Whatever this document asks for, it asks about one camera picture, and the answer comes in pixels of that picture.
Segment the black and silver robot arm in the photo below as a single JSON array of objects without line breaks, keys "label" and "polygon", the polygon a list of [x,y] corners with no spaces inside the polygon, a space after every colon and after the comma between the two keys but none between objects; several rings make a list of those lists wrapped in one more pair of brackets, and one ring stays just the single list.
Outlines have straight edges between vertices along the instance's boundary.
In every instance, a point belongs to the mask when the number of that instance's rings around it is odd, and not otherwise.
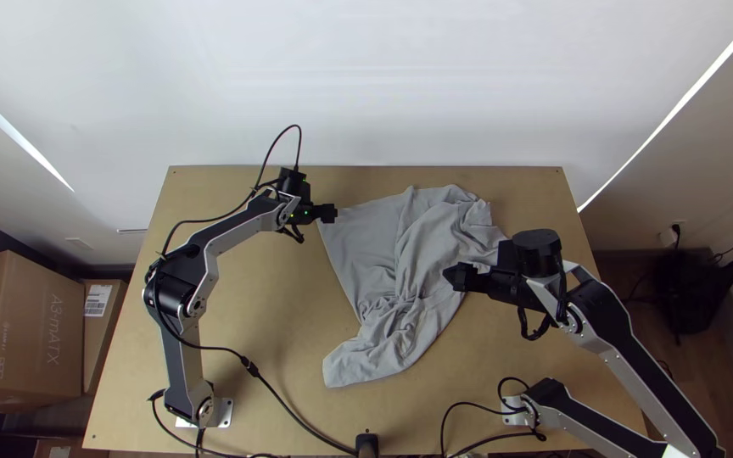
[{"label": "black and silver robot arm", "polygon": [[[545,378],[519,396],[504,398],[518,413],[508,424],[560,427],[608,457],[720,458],[714,431],[667,373],[635,337],[618,296],[584,267],[563,261],[558,235],[539,229],[516,234],[500,244],[497,266],[478,274],[460,263],[443,272],[458,291],[487,293],[492,299],[546,314],[538,338],[558,327],[578,346],[601,357],[663,435],[650,440],[573,399],[556,380]],[[567,290],[566,275],[579,285]],[[523,321],[522,333],[527,334]]]},{"label": "black and silver robot arm", "polygon": [[225,427],[232,410],[232,401],[215,399],[213,386],[203,379],[200,350],[195,348],[199,318],[220,279],[217,257],[259,232],[285,233],[302,243],[298,226],[315,219],[334,222],[338,214],[332,204],[312,203],[310,184],[296,170],[282,169],[264,189],[244,210],[196,231],[182,246],[161,255],[146,275],[143,302],[160,326],[169,378],[165,407],[198,427]]}]

